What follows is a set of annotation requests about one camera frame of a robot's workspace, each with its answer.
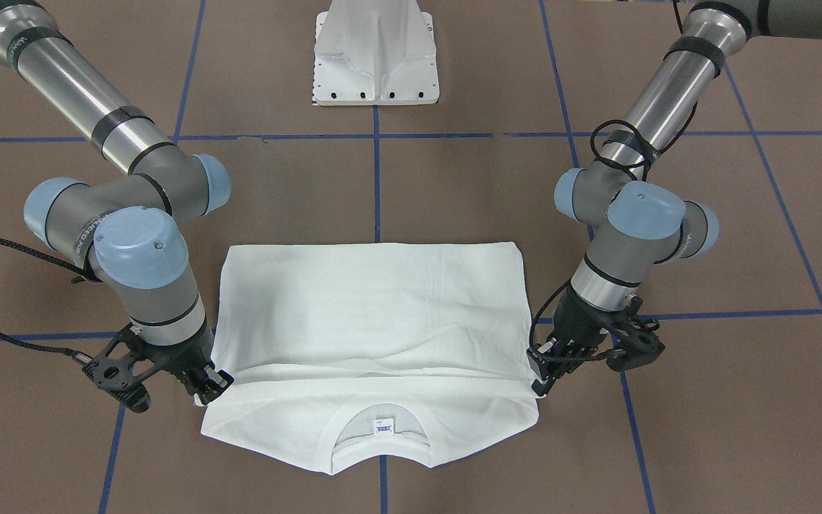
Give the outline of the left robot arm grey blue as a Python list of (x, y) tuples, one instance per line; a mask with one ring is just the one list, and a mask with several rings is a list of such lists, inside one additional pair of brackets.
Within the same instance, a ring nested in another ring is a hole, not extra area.
[(720, 226), (710, 208), (652, 184), (649, 172), (682, 136), (727, 58), (750, 39), (822, 40), (822, 1), (699, 1), (679, 19), (679, 31), (629, 113), (598, 126), (608, 136), (591, 141), (590, 166), (568, 170), (555, 186), (558, 211), (593, 228), (594, 237), (552, 294), (550, 335), (529, 343), (539, 397), (585, 362), (624, 372), (662, 354), (659, 323), (640, 318), (637, 289), (653, 266), (710, 250)]

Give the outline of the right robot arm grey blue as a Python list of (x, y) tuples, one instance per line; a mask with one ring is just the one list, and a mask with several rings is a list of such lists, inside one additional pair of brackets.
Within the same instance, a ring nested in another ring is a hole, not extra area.
[(229, 201), (225, 166), (209, 155), (183, 153), (36, 1), (0, 1), (0, 63), (123, 172), (97, 186), (46, 180), (27, 196), (24, 218), (59, 253), (33, 256), (77, 273), (81, 282), (107, 284), (128, 315), (128, 325), (94, 356), (1, 331), (0, 339), (71, 358), (95, 386), (134, 413), (149, 409), (146, 380), (158, 372), (173, 375), (198, 405), (218, 399), (233, 378), (212, 361), (214, 335), (179, 226)]

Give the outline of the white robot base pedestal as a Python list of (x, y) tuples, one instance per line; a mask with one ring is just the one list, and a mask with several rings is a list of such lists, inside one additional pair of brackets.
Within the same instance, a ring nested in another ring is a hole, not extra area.
[(440, 98), (433, 17), (417, 1), (333, 1), (315, 19), (311, 101), (412, 106)]

